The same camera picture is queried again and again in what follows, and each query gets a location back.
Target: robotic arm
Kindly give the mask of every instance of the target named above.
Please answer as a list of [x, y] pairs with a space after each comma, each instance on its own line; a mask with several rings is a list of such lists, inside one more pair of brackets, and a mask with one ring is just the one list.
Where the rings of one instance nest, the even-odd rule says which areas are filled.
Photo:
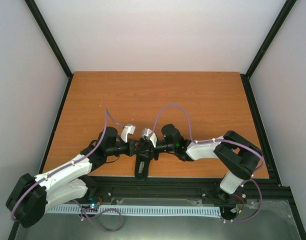
[[[98, 140], [93, 140], [69, 162], [34, 177], [28, 173], [23, 175], [9, 196], [6, 207], [13, 211], [16, 206], [16, 220], [24, 228], [31, 227], [44, 213], [60, 204], [95, 196], [96, 187], [90, 184], [92, 181], [87, 174], [105, 164], [108, 156], [136, 155], [134, 175], [137, 179], [144, 180], [149, 175], [151, 160], [158, 160], [160, 153], [172, 153], [180, 160], [190, 162], [219, 158], [228, 168], [228, 172], [219, 185], [217, 198], [227, 202], [228, 196], [231, 196], [244, 180], [251, 178], [260, 161], [258, 156], [244, 148], [240, 148], [238, 153], [234, 151], [237, 146], [230, 142], [261, 154], [259, 148], [234, 131], [228, 131], [216, 139], [194, 142], [184, 139], [173, 124], [165, 125], [161, 129], [164, 140], [158, 140], [156, 134], [148, 128], [142, 131], [140, 140], [128, 139], [128, 135], [132, 135], [134, 131], [135, 126], [129, 124], [124, 126], [119, 136], [115, 128], [107, 127], [104, 136], [101, 132]], [[98, 143], [101, 138], [100, 145], [95, 149], [94, 143]]]

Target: black wire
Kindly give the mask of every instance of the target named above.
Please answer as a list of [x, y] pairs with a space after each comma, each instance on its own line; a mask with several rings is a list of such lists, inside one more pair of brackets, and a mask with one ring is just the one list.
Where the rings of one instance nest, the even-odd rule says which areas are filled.
[[115, 159], [114, 161], [107, 161], [106, 164], [112, 164], [115, 163], [117, 160], [119, 160], [120, 155], [118, 155], [117, 159]]

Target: white wall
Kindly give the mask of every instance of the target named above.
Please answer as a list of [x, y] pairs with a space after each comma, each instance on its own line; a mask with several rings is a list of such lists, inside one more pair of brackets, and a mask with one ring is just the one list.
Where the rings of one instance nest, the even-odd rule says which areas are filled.
[[0, 240], [13, 222], [5, 202], [41, 164], [67, 79], [23, 0], [0, 0]]
[[306, 0], [297, 1], [251, 78], [283, 185], [306, 230]]
[[285, 0], [37, 0], [73, 71], [245, 73]]

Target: brown tabletop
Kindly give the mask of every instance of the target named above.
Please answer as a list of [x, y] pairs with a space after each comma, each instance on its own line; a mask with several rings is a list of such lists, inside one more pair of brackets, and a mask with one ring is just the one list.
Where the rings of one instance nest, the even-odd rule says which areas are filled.
[[[260, 147], [238, 72], [75, 72], [44, 172], [68, 162], [98, 138], [105, 107], [123, 125], [135, 125], [132, 138], [140, 139], [142, 129], [152, 129], [160, 109], [168, 104], [178, 104], [188, 112], [195, 140], [217, 138], [233, 130]], [[159, 139], [163, 139], [161, 128], [169, 123], [190, 138], [185, 115], [170, 107], [159, 118], [155, 131]], [[122, 131], [110, 120], [109, 126]], [[134, 170], [135, 156], [121, 155], [90, 175], [134, 176]], [[152, 177], [222, 178], [226, 172], [219, 159], [183, 162], [170, 154], [160, 154], [149, 166]], [[266, 167], [255, 177], [268, 178]]]

